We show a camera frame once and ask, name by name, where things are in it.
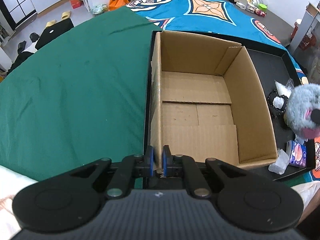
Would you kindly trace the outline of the grey pink plush toy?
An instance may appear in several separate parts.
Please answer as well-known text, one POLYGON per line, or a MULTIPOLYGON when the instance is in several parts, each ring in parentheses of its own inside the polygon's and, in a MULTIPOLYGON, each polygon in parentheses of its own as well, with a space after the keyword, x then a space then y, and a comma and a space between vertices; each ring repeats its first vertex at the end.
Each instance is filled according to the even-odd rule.
POLYGON ((285 120, 295 134, 295 141, 319 137, 319 85, 307 84, 295 87, 287 101, 285 120))

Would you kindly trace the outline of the green cloth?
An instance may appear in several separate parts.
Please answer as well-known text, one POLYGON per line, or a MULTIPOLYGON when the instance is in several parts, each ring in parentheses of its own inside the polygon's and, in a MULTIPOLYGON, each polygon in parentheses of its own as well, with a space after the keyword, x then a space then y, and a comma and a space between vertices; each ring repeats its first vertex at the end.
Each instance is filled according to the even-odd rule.
POLYGON ((120 8, 77 25, 13 70, 1 82, 1 165, 44 180, 142 153, 156 31, 120 8))

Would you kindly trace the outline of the small white bag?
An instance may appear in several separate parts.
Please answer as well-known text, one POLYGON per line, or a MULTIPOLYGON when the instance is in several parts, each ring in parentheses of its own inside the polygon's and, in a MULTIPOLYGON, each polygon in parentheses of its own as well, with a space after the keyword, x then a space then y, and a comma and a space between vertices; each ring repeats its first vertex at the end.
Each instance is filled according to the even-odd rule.
POLYGON ((282 149, 277 149, 277 160, 268 166, 270 172, 282 175, 285 173, 287 166, 289 165, 290 158, 289 155, 282 149))

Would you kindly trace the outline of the clear bag white beads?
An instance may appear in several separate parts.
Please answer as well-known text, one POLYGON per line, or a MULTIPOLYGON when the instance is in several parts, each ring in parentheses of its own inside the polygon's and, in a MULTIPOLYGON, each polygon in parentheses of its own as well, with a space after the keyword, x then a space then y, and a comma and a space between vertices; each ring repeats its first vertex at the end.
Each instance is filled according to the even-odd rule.
POLYGON ((292 90, 294 89, 294 83, 292 79, 288 79, 287 83, 284 85, 278 81, 274 81, 276 85, 276 91, 279 96, 290 97, 292 90))

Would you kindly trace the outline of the blue patterned blanket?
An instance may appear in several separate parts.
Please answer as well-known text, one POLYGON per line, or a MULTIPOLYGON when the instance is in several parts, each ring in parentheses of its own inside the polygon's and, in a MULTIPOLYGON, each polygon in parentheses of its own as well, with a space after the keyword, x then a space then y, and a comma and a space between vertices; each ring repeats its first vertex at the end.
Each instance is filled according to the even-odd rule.
POLYGON ((283 46, 223 0, 137 0, 129 9, 159 27, 151 45, 150 144, 177 157, 243 170, 275 163, 277 141, 263 79, 276 78, 260 46, 283 46))

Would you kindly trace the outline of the yellow slipper far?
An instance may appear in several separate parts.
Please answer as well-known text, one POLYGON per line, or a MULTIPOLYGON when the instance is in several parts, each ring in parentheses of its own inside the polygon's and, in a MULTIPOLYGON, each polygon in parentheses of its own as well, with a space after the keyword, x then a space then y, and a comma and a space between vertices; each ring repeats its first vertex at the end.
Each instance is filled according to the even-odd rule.
POLYGON ((63 21, 63 20, 69 19, 70 16, 71 16, 71 11, 65 11, 61 15, 61 20, 63 21))

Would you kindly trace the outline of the yellow slipper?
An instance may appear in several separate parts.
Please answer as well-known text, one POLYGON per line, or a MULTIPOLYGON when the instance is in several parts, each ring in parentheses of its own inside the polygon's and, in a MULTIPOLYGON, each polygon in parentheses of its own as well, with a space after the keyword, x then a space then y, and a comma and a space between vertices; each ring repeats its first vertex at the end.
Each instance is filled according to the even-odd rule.
POLYGON ((69 19, 70 16, 71 16, 71 11, 65 11, 61 15, 61 20, 63 21, 63 20, 69 19))
POLYGON ((51 27, 51 26, 54 25, 55 23, 56 23, 56 20, 52 20, 52 21, 47 22, 46 28, 51 27))

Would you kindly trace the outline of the yellow slipper near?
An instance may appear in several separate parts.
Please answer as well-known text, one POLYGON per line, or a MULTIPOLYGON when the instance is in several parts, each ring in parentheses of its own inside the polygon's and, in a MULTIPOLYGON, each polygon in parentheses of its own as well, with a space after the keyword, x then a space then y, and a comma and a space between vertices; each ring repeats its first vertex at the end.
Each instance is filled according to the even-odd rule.
POLYGON ((51 27, 51 26, 54 25, 55 23, 56 23, 56 20, 52 20, 52 21, 47 22, 46 28, 51 27))

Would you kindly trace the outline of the green lidded jar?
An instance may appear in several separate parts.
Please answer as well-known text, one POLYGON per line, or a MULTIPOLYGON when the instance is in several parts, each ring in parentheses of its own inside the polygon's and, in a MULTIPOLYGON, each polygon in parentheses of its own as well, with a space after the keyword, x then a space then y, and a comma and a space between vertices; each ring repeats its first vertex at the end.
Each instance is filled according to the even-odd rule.
POLYGON ((259 3, 258 4, 258 8, 262 11, 266 11, 267 10, 267 5, 263 4, 263 3, 259 3))

